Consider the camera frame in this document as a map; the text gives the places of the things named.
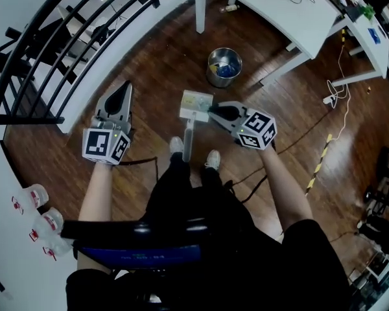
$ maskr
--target white cable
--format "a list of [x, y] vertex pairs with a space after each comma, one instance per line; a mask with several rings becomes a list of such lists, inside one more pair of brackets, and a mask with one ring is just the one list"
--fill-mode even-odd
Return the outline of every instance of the white cable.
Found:
[[[340, 72], [342, 73], [342, 76], [344, 78], [344, 73], [343, 73], [343, 70], [342, 70], [342, 66], [340, 65], [340, 59], [342, 57], [343, 50], [344, 50], [344, 45], [342, 45], [342, 50], [340, 51], [340, 55], [338, 56], [338, 61], [337, 62], [338, 62], [338, 67], [340, 68]], [[334, 102], [331, 105], [331, 107], [333, 107], [333, 109], [336, 108], [336, 105], [337, 105], [337, 102], [338, 102], [339, 99], [345, 99], [347, 96], [349, 96], [348, 103], [347, 103], [347, 110], [346, 110], [346, 113], [344, 114], [343, 127], [340, 130], [340, 132], [338, 133], [338, 136], [336, 138], [332, 139], [332, 141], [337, 141], [340, 138], [340, 135], [342, 134], [342, 131], [346, 127], [346, 117], [347, 117], [347, 115], [349, 113], [349, 103], [350, 103], [351, 95], [350, 95], [350, 90], [349, 90], [348, 84], [343, 85], [341, 91], [337, 91], [337, 89], [334, 87], [333, 83], [331, 83], [331, 81], [328, 80], [327, 81], [327, 87], [329, 88], [329, 91], [332, 94], [332, 96], [334, 96]], [[339, 93], [343, 93], [343, 92], [346, 92], [346, 94], [344, 95], [344, 97], [340, 97], [338, 94]]]

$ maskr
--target caution tape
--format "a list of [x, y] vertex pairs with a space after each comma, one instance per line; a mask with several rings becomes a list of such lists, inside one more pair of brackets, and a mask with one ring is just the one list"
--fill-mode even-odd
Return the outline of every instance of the caution tape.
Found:
[[322, 156], [320, 158], [320, 162], [318, 163], [314, 173], [312, 173], [312, 178], [311, 178], [309, 184], [307, 185], [307, 188], [305, 189], [305, 195], [308, 195], [310, 189], [314, 185], [314, 181], [316, 180], [317, 173], [320, 171], [320, 169], [322, 167], [323, 159], [324, 159], [325, 155], [327, 154], [327, 149], [329, 148], [329, 143], [330, 143], [332, 138], [333, 138], [333, 136], [331, 134], [329, 134], [329, 136], [327, 137], [327, 142], [325, 143], [325, 146], [323, 149]]
[[342, 45], [344, 46], [344, 41], [346, 40], [346, 30], [342, 29]]

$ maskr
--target desk leg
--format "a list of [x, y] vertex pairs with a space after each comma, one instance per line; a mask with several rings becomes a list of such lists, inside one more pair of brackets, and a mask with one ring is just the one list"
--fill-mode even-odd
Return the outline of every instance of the desk leg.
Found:
[[358, 54], [360, 52], [363, 52], [363, 48], [361, 46], [359, 47], [356, 47], [355, 49], [352, 49], [350, 52], [349, 52], [349, 55], [350, 56], [353, 56], [355, 54]]
[[367, 73], [355, 74], [353, 76], [348, 76], [341, 78], [340, 80], [335, 80], [332, 82], [333, 86], [343, 86], [344, 84], [350, 84], [354, 82], [360, 82], [361, 80], [368, 80], [370, 78], [379, 77], [381, 73], [376, 70], [368, 71]]
[[263, 86], [270, 84], [277, 80], [280, 76], [284, 75], [285, 73], [289, 72], [290, 70], [293, 70], [295, 67], [299, 66], [300, 64], [306, 62], [309, 59], [309, 57], [305, 53], [298, 53], [293, 58], [289, 59], [286, 63], [284, 63], [281, 67], [278, 69], [272, 71], [268, 75], [266, 75], [260, 82]]
[[206, 0], [196, 0], [196, 31], [205, 31]]
[[228, 6], [234, 5], [236, 3], [236, 0], [228, 0]]
[[285, 47], [285, 49], [286, 49], [288, 52], [290, 52], [290, 51], [292, 51], [293, 49], [295, 49], [296, 47], [297, 47], [296, 44], [290, 43], [290, 45], [288, 45], [287, 47]]

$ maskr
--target shoe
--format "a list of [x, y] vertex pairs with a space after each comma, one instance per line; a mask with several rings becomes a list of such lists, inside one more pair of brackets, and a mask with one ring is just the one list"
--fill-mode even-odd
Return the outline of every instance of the shoe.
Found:
[[220, 165], [220, 153], [219, 153], [219, 151], [216, 151], [216, 150], [210, 151], [209, 155], [207, 156], [205, 166], [213, 168], [215, 170], [218, 170], [219, 165]]
[[366, 222], [363, 221], [363, 220], [359, 221], [359, 222], [357, 223], [357, 226], [356, 226], [357, 229], [360, 229], [365, 223], [366, 223]]
[[173, 137], [170, 141], [170, 153], [174, 154], [176, 152], [183, 153], [183, 141], [180, 137]]

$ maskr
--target handheld device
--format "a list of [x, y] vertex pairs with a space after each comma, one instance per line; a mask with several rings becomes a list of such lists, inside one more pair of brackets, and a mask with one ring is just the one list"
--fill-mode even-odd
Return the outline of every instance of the handheld device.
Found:
[[133, 88], [127, 80], [118, 89], [98, 100], [91, 126], [84, 130], [82, 157], [110, 165], [118, 165], [130, 147]]
[[211, 106], [209, 116], [227, 130], [237, 144], [247, 148], [265, 150], [277, 135], [273, 116], [247, 108], [238, 101], [221, 102]]

